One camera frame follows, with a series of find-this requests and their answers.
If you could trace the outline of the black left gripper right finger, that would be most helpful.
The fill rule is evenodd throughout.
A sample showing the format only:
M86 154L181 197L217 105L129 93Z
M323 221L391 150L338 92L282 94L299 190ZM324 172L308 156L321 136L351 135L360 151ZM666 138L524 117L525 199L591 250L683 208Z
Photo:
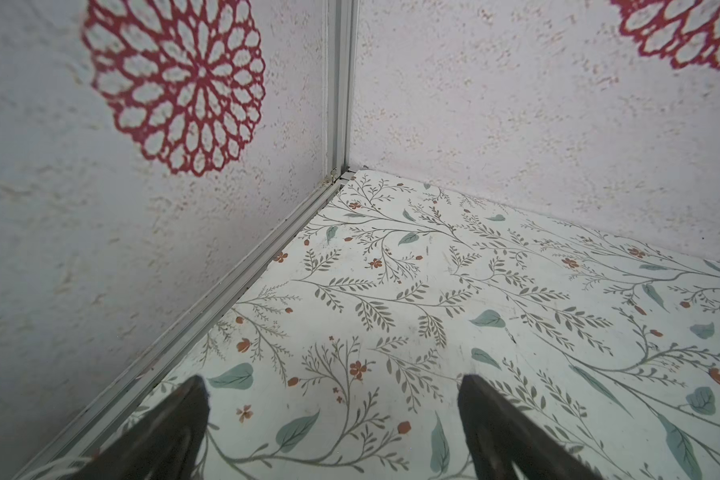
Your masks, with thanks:
M566 452L482 377L463 377L459 414L476 477L585 480L597 475Z

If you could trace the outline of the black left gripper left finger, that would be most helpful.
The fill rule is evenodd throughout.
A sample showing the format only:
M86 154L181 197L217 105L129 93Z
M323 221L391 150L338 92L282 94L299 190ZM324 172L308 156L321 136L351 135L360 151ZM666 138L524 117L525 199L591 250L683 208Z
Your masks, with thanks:
M192 376L71 478L189 479L206 432L209 413L205 382L198 375Z

